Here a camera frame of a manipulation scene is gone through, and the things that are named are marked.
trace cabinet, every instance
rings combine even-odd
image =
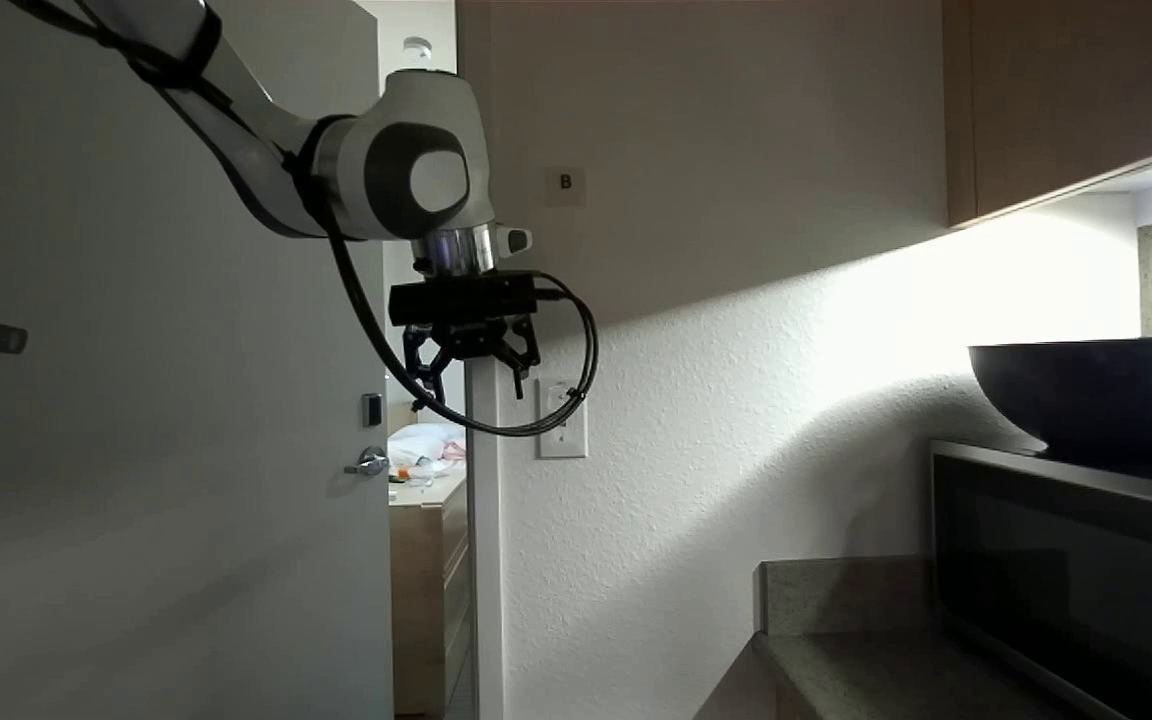
[[[1152,0],[944,0],[952,224],[1152,156]]]
[[[400,716],[444,716],[472,652],[468,484],[388,508]]]

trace door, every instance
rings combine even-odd
[[[360,112],[352,0],[224,0],[300,112]],[[356,248],[380,284],[380,244]],[[0,0],[0,720],[380,720],[380,368],[320,240],[264,232],[104,48]]]

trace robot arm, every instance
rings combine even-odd
[[[488,144],[464,80],[396,72],[368,112],[300,120],[224,44],[208,0],[76,0],[88,20],[48,0],[12,4],[124,52],[140,80],[216,152],[252,216],[272,232],[328,236],[372,348],[416,400],[500,436],[536,436],[576,412],[596,372],[592,312],[544,272],[496,272],[496,260],[524,252],[532,236],[492,224]],[[388,352],[344,240],[416,244],[424,284],[392,292],[404,360]],[[536,300],[572,300],[584,320],[588,356],[572,400],[528,428],[488,428],[448,412],[440,404],[448,360],[496,356],[512,368],[516,388],[540,364]]]

